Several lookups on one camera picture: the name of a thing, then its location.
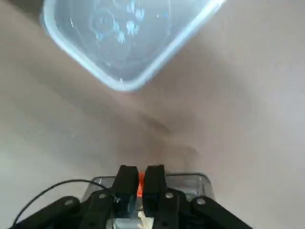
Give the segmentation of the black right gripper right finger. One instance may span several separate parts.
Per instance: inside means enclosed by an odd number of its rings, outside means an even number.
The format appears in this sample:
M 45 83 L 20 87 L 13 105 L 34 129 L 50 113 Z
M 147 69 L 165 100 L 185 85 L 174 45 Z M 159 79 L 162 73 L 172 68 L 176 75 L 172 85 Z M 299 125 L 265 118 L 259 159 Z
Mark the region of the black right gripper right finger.
M 169 188 L 163 165 L 149 166 L 144 175 L 143 210 L 153 229 L 249 229 L 250 226 L 207 196 L 189 201 Z

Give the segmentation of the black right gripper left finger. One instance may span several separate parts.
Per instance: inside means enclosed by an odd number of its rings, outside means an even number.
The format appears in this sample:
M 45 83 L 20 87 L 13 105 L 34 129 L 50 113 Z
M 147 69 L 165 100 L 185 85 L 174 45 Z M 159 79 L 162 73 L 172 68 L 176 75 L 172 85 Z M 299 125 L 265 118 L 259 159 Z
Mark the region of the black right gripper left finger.
M 62 197 L 24 220 L 23 212 L 48 191 L 68 183 L 83 182 L 99 187 L 81 202 L 73 196 Z M 13 221 L 15 229 L 112 229 L 118 219 L 128 218 L 134 210 L 139 172 L 133 166 L 120 166 L 111 187 L 92 180 L 72 179 L 59 182 L 42 191 L 19 212 Z

